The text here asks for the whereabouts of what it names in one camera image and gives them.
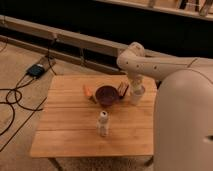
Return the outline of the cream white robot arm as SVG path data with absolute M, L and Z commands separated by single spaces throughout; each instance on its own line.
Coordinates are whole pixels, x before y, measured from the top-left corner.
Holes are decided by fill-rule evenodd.
M 117 65 L 138 83 L 160 82 L 153 114 L 153 171 L 213 171 L 213 59 L 147 57 L 131 43 Z

